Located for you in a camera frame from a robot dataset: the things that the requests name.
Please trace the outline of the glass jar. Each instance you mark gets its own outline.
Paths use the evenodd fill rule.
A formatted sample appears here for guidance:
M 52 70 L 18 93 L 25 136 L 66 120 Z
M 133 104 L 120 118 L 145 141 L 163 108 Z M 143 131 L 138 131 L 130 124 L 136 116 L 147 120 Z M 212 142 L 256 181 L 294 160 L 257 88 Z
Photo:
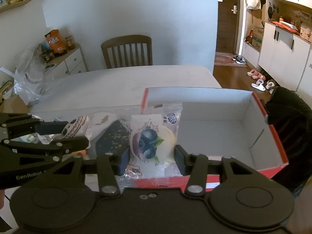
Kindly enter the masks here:
M 68 50 L 73 50 L 75 48 L 75 43 L 74 43 L 71 35 L 66 37 L 65 41 L 66 41 L 66 45 L 67 45 Z

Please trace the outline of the white tote bag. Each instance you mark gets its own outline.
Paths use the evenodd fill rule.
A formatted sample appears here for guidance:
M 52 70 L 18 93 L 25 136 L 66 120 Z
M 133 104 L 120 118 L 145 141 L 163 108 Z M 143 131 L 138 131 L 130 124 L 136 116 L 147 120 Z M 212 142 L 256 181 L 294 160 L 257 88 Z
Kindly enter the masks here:
M 246 9 L 248 10 L 260 10 L 261 0 L 245 0 Z

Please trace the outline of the orange snack bag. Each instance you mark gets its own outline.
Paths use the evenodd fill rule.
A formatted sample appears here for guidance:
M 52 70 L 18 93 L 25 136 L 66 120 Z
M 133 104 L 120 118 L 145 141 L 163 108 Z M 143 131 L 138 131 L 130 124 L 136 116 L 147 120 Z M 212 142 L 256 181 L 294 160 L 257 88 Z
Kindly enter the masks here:
M 61 55 L 67 51 L 59 30 L 51 30 L 45 35 L 45 39 L 54 54 Z

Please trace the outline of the red cardboard box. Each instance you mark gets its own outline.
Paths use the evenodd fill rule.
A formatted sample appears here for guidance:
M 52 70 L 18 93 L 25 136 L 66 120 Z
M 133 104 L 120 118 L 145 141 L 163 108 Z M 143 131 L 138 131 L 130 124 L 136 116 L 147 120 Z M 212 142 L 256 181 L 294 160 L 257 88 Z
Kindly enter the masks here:
M 182 103 L 177 144 L 188 154 L 210 160 L 234 157 L 273 177 L 288 158 L 258 97 L 244 90 L 155 87 L 144 91 L 141 110 L 160 104 Z M 140 179 L 139 186 L 185 188 L 187 176 Z

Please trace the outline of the dark sneakers pair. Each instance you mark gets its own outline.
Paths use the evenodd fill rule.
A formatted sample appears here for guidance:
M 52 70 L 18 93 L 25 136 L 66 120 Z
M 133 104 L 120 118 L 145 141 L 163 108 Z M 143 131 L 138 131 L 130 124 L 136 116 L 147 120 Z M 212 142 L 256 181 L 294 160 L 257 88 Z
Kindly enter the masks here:
M 247 64 L 246 60 L 243 57 L 241 57 L 241 56 L 233 56 L 232 60 L 236 64 L 239 64 L 239 65 L 246 65 Z

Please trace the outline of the white drawer cabinet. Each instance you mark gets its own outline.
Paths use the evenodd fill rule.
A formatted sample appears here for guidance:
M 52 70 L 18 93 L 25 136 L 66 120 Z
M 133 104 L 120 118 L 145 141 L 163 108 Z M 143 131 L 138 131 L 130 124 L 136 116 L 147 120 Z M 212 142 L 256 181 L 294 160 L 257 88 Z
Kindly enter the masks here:
M 63 56 L 49 61 L 45 66 L 44 76 L 47 79 L 58 79 L 87 71 L 81 47 L 78 45 L 72 50 L 67 50 Z

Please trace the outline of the brown cardboard box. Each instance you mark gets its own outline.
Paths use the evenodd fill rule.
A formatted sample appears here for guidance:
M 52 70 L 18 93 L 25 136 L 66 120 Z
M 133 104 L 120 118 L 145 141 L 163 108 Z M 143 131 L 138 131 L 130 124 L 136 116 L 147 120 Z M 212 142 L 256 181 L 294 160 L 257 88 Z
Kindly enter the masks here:
M 29 113 L 29 111 L 20 96 L 13 96 L 1 103 L 1 113 Z

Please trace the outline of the white slippers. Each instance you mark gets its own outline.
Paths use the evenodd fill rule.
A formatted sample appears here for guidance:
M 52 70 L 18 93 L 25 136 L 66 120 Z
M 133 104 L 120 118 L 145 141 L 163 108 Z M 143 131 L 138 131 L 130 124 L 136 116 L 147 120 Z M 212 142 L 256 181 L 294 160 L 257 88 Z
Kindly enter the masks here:
M 264 92 L 266 90 L 272 90 L 276 86 L 276 83 L 272 80 L 268 80 L 267 82 L 265 82 L 262 79 L 258 79 L 256 83 L 251 83 L 251 86 L 257 90 Z

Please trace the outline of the pink slippers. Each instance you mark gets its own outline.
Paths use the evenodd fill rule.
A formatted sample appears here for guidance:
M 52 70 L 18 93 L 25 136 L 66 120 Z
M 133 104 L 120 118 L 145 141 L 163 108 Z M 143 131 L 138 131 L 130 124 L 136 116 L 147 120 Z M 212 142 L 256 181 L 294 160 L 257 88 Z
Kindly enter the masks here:
M 262 79 L 263 81 L 265 81 L 265 76 L 254 69 L 248 71 L 246 74 L 255 80 Z

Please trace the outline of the brown entrance door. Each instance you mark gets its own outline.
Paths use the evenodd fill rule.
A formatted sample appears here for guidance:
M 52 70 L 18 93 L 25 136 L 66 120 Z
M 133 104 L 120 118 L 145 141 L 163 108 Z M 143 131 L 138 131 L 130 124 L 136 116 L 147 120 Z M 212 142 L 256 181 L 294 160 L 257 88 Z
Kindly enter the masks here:
M 239 0 L 218 0 L 216 52 L 236 52 L 238 27 Z

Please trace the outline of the black jacket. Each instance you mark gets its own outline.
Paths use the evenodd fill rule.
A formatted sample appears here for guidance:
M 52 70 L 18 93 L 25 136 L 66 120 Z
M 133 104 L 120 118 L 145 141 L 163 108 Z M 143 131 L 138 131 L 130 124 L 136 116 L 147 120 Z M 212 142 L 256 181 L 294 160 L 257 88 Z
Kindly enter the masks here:
M 272 179 L 296 198 L 311 177 L 311 108 L 295 91 L 281 86 L 273 90 L 264 108 L 289 161 Z

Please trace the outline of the dark wooden chair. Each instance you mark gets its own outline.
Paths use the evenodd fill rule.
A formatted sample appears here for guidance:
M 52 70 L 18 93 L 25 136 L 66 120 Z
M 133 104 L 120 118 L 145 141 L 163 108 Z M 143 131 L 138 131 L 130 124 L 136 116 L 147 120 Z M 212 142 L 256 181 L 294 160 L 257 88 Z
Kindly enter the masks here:
M 152 66 L 152 39 L 145 35 L 115 37 L 101 44 L 106 68 Z

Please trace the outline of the white shoe cabinet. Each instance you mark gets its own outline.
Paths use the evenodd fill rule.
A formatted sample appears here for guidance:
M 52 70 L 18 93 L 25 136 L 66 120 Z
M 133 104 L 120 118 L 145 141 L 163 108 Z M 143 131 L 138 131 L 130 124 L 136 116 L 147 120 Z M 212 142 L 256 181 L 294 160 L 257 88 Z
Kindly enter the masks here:
M 275 24 L 265 23 L 260 50 L 244 43 L 242 56 L 260 67 L 279 85 L 296 91 L 304 73 L 311 44 Z

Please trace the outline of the clear plastic bag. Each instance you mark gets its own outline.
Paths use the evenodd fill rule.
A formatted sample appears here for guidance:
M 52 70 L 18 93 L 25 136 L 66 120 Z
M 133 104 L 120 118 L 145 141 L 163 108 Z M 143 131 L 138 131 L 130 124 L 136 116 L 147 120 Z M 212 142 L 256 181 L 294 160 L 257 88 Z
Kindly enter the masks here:
M 50 92 L 53 80 L 44 75 L 46 63 L 36 47 L 20 52 L 14 62 L 14 92 L 26 105 L 38 102 Z

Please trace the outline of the blueberry snack packet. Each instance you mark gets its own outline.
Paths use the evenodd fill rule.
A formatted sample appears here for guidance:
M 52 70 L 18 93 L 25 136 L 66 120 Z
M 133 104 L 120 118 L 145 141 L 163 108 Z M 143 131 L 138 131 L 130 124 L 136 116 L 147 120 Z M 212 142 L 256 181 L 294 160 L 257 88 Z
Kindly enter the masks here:
M 126 176 L 133 179 L 180 175 L 174 159 L 182 103 L 127 110 L 118 116 L 129 132 L 130 161 Z

